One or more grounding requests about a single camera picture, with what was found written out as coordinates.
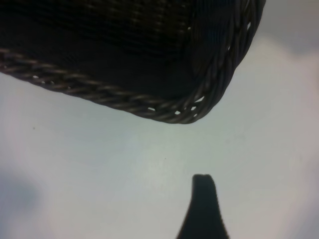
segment wicker weave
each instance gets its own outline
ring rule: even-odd
[[[265,0],[0,0],[0,72],[167,123],[222,98]]]

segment white surface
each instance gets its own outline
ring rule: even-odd
[[[224,98],[191,125],[0,75],[0,187],[14,195],[0,238],[172,239],[195,173],[214,178],[233,239],[319,238],[318,12],[268,0]]]

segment basket rim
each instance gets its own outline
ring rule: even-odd
[[[45,89],[76,96],[134,115],[166,123],[193,123],[220,101],[236,67],[245,57],[259,26],[266,0],[235,0],[228,31],[209,64],[206,77],[186,97],[166,100],[125,90],[85,74],[46,64],[0,46],[0,72]],[[37,77],[39,72],[50,77]],[[51,84],[52,78],[65,80]]]

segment twisted rope trim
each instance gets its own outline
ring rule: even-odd
[[[170,101],[127,91],[5,48],[0,48],[0,72],[47,90],[80,97],[143,118],[166,123],[193,123],[207,115],[220,101],[258,28],[265,1],[235,2],[228,33],[218,53],[212,57],[205,79],[188,97],[179,100]]]

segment wicker basket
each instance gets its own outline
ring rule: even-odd
[[[222,98],[265,0],[0,0],[0,72],[140,117]]]

